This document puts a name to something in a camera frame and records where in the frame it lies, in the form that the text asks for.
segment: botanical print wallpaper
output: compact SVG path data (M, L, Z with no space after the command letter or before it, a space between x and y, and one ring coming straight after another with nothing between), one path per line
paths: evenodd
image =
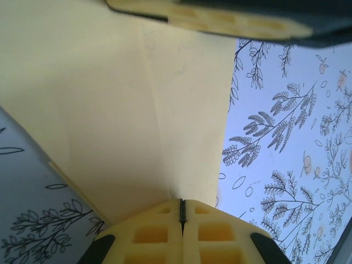
M76 263L105 228L0 108L0 263Z
M238 42L217 208L292 263L325 263L352 216L351 70L352 45Z
M325 263L352 216L351 70L352 45L238 41L216 206L292 263ZM47 164L0 109L1 263L76 263L106 228Z

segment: square hole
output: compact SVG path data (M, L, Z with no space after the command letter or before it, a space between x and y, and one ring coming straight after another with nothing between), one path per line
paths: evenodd
M167 243L168 230L163 226L147 226L137 229L133 243Z
M210 211L208 209L205 209L203 207L200 207L200 206L197 206L195 208L195 212L199 215L203 215L203 214L206 214L206 213L210 213Z
M166 264L166 255L164 254L130 254L125 258L124 264Z
M203 248L199 250L201 264L247 264L240 249Z
M233 241L234 233L228 223L203 223L198 228L199 241Z

